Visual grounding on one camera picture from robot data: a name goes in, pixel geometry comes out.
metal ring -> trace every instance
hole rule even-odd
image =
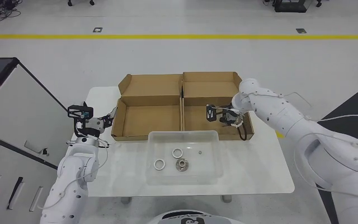
[[[180,151],[180,155],[179,155],[179,156],[176,156],[176,155],[174,154],[174,152],[177,151],[177,150]],[[173,155],[174,158],[181,158],[181,157],[183,156],[183,150],[182,150],[181,148],[175,148],[175,149],[173,149],[172,155]]]
[[[162,161],[162,162],[163,162],[163,166],[162,166],[162,167],[157,167],[157,166],[156,166],[156,164],[157,164],[158,161]],[[166,162],[165,162],[164,160],[162,160],[161,158],[157,159],[157,160],[154,162],[154,168],[155,168],[156,170],[163,170],[165,166],[166,166]]]

cardboard box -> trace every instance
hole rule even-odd
[[[182,119],[183,130],[215,130],[220,140],[240,140],[237,128],[224,127],[219,118],[206,120],[206,105],[228,105],[238,93],[241,78],[236,72],[184,72]],[[244,117],[249,140],[254,132],[249,114]]]
[[[116,141],[147,140],[154,130],[182,130],[181,74],[128,74],[118,87],[121,98],[112,126]]]

box lid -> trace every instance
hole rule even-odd
[[[118,84],[122,97],[180,96],[181,87],[181,74],[127,74]]]
[[[184,98],[233,97],[241,81],[236,72],[184,72]]]

metal nut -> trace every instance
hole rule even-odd
[[[177,160],[177,162],[175,163],[175,167],[177,168],[177,170],[179,170],[180,172],[186,171],[189,167],[189,162],[184,159],[184,158],[180,158]]]

transparent container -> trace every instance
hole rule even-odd
[[[223,175],[218,133],[214,130],[188,132],[150,132],[147,143],[146,178],[149,185],[215,184]],[[172,151],[183,150],[189,167],[178,171]],[[163,159],[163,170],[154,162]]]

